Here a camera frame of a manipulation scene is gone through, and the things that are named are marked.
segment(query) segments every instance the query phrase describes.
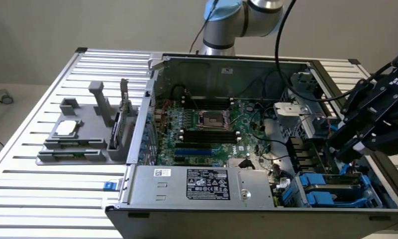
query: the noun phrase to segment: circuit board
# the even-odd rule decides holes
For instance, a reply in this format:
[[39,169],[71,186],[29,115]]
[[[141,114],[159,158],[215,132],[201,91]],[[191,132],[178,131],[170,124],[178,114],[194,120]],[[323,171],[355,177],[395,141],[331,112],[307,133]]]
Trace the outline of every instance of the circuit board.
[[[250,132],[264,138],[263,129],[250,127],[250,118],[255,115],[258,109],[250,109],[248,101],[238,101],[226,111],[221,110],[197,110],[185,109],[178,102],[159,103],[157,112],[159,113],[158,127],[158,157],[157,165],[167,166],[213,166],[223,167],[227,160],[243,160],[246,154],[248,159],[258,163],[258,152],[262,150],[266,142],[258,140]],[[206,150],[194,150],[190,155],[189,149],[178,149],[183,141],[179,132],[183,130],[206,130],[235,132],[237,142],[234,143],[207,143]]]

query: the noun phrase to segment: psu label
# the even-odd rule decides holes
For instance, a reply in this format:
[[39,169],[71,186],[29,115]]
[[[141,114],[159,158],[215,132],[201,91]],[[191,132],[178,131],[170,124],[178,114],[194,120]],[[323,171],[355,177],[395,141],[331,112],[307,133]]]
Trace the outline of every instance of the psu label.
[[226,170],[187,169],[186,186],[190,200],[230,200]]

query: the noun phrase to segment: aluminum table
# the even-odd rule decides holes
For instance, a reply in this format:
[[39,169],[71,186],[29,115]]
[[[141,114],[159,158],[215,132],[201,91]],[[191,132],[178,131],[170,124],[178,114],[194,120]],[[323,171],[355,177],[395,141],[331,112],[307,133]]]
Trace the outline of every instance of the aluminum table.
[[[102,210],[117,192],[103,182],[123,176],[123,165],[37,166],[35,155],[59,115],[58,104],[74,97],[94,104],[90,81],[103,82],[103,95],[118,104],[119,80],[129,79],[129,97],[139,106],[150,52],[87,49],[75,52],[0,153],[0,239],[119,239]],[[316,59],[342,92],[368,73],[348,60]],[[398,168],[398,155],[390,157]],[[382,231],[366,239],[398,239]]]

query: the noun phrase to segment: floor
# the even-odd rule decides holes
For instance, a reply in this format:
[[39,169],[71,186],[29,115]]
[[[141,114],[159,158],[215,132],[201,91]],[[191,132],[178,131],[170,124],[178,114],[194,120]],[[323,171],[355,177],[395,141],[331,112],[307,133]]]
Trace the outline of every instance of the floor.
[[0,103],[0,141],[5,144],[43,95],[47,85],[0,84],[13,96],[13,104]]

